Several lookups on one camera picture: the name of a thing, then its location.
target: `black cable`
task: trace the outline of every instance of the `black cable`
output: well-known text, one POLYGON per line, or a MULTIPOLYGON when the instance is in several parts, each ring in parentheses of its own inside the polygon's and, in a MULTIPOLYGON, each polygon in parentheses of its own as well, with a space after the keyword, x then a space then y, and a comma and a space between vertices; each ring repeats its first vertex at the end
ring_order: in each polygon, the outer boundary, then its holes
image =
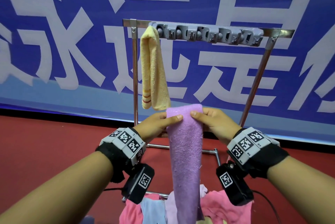
POLYGON ((269 203, 269 205, 271 206, 272 210, 274 211, 274 214, 276 215, 278 223, 281 224, 279 215, 278 215, 276 209, 274 208, 273 204, 271 203, 271 201, 263 193, 258 192, 257 190, 252 190, 252 192, 257 193, 257 194, 261 195, 263 198, 266 199, 266 201, 269 203))
POLYGON ((104 189, 103 191, 105 192, 105 191, 107 191, 107 190, 122 190, 122 188, 110 188, 110 189, 104 189))

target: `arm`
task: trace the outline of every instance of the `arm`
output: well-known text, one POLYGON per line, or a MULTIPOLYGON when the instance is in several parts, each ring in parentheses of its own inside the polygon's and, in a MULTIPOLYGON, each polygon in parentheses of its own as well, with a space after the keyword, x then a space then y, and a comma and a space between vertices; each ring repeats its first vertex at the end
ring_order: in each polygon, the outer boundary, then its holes
MULTIPOLYGON (((191 116, 228 144, 241 128, 224 112, 203 108, 191 116)), ((334 223, 335 179, 288 156, 267 172, 268 180, 308 223, 334 223)))
POLYGON ((267 176, 308 223, 334 223, 334 178, 290 156, 270 167, 267 176))
MULTIPOLYGON (((134 127, 148 143, 183 116, 156 113, 134 127)), ((113 166, 99 151, 51 178, 0 215, 0 224, 79 223, 106 188, 113 166)))

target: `wristband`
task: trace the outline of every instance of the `wristband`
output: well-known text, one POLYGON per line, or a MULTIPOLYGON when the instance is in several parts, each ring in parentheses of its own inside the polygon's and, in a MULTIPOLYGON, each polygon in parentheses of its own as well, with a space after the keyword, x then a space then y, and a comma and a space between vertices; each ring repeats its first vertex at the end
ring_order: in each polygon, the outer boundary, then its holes
POLYGON ((112 163, 114 174, 111 182, 124 180, 122 171, 130 174, 145 152, 145 143, 133 128, 118 128, 103 138, 96 151, 103 153, 112 163))
POLYGON ((289 155, 278 141, 253 127, 240 129, 227 148, 233 160, 253 178, 266 178, 268 169, 289 155))

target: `person's left arm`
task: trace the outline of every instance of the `person's left arm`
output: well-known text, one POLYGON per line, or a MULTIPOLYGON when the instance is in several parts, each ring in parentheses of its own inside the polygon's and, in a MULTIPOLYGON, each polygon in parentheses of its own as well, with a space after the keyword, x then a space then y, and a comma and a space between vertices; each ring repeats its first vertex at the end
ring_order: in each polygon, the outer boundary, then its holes
MULTIPOLYGON (((156 113, 134 127, 148 143, 164 129, 182 120, 156 113)), ((79 223, 106 188, 113 166, 99 151, 51 178, 0 215, 0 224, 79 223)))

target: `person's left hand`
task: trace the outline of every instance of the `person's left hand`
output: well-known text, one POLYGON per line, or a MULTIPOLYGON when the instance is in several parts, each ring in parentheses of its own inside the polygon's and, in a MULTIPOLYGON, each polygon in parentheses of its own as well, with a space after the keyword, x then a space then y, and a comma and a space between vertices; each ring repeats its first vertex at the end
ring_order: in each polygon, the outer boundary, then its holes
POLYGON ((166 112, 155 113, 136 125, 134 129, 140 134, 142 140, 148 144, 155 137, 161 135, 162 132, 165 132, 167 126, 180 122, 182 119, 182 115, 166 118, 166 112))

